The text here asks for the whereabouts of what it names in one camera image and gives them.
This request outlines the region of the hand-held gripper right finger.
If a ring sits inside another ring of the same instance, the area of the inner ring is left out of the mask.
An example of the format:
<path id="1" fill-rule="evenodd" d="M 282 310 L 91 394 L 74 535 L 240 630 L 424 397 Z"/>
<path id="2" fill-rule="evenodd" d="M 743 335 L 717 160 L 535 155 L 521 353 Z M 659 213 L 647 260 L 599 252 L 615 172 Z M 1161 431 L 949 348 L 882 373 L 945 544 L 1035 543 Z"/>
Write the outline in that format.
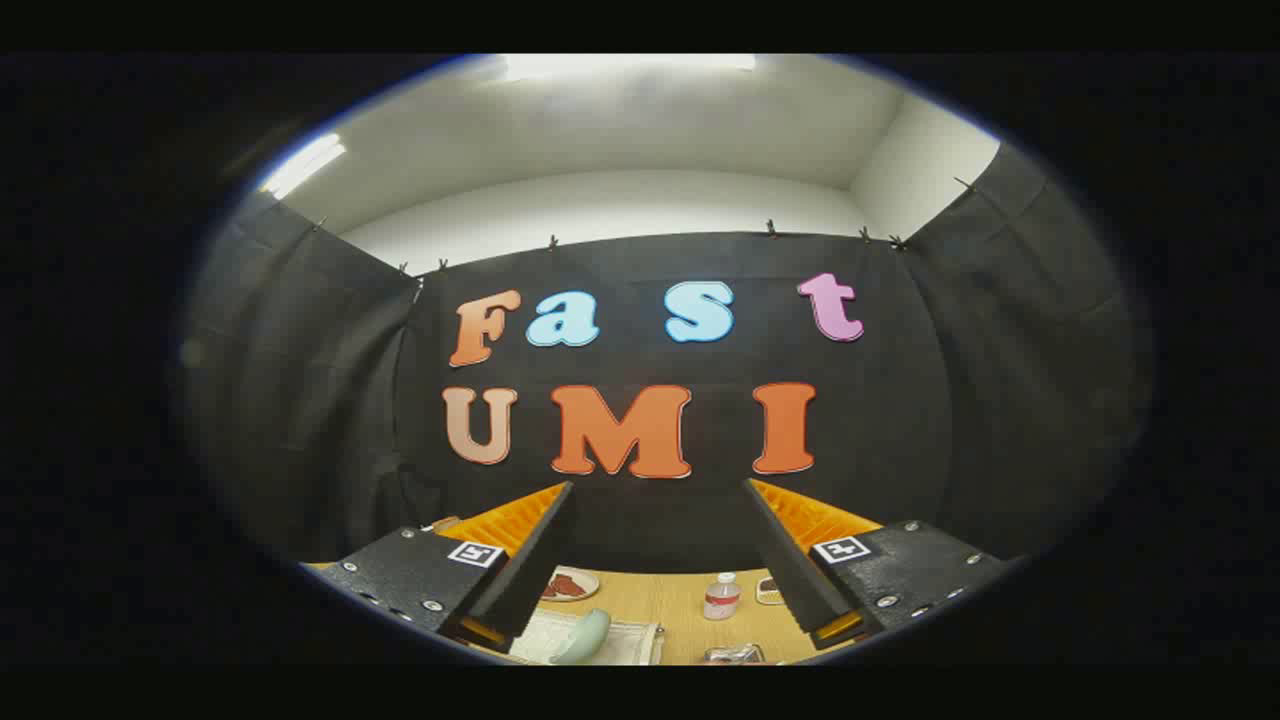
<path id="1" fill-rule="evenodd" d="M 754 478 L 742 492 L 756 553 L 815 650 L 910 626 L 1009 569 L 924 521 L 882 525 Z"/>

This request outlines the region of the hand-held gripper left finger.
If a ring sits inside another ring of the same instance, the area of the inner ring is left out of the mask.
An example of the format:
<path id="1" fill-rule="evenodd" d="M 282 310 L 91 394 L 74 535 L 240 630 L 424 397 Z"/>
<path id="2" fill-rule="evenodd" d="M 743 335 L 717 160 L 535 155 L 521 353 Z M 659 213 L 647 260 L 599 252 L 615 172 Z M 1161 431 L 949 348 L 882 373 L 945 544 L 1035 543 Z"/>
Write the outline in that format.
<path id="1" fill-rule="evenodd" d="M 507 652 L 567 547 L 573 491 L 562 482 L 445 529 L 402 527 L 312 570 L 326 588 L 412 632 Z"/>

